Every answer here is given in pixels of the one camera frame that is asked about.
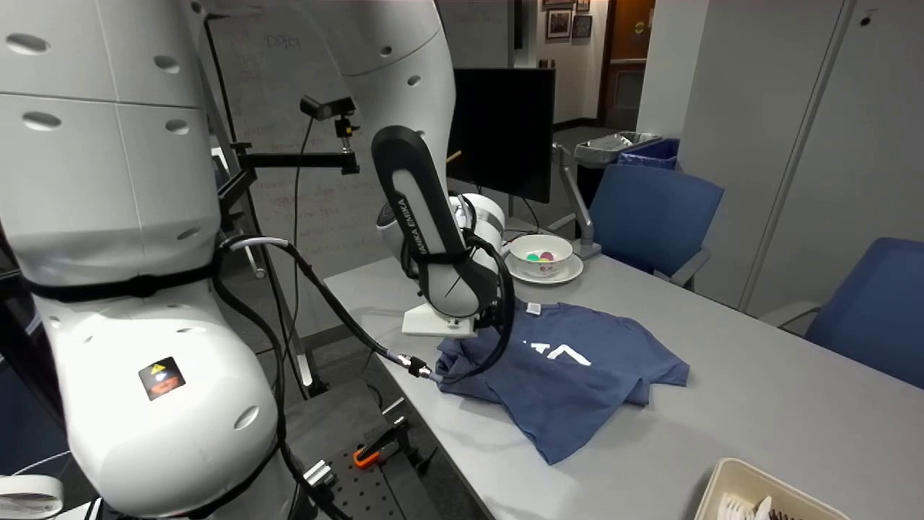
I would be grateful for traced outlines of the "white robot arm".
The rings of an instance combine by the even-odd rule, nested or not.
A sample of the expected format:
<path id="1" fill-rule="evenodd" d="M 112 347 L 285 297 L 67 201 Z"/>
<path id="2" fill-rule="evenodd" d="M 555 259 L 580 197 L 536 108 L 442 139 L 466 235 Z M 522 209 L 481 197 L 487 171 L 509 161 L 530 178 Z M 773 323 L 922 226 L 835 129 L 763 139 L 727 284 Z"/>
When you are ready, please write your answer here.
<path id="1" fill-rule="evenodd" d="M 500 209 L 447 194 L 455 110 L 450 44 L 435 0 L 284 0 L 333 57 L 347 92 L 302 95 L 308 119 L 351 119 L 386 200 L 386 230 L 425 305 L 445 320 L 500 323 L 512 281 L 497 259 Z"/>

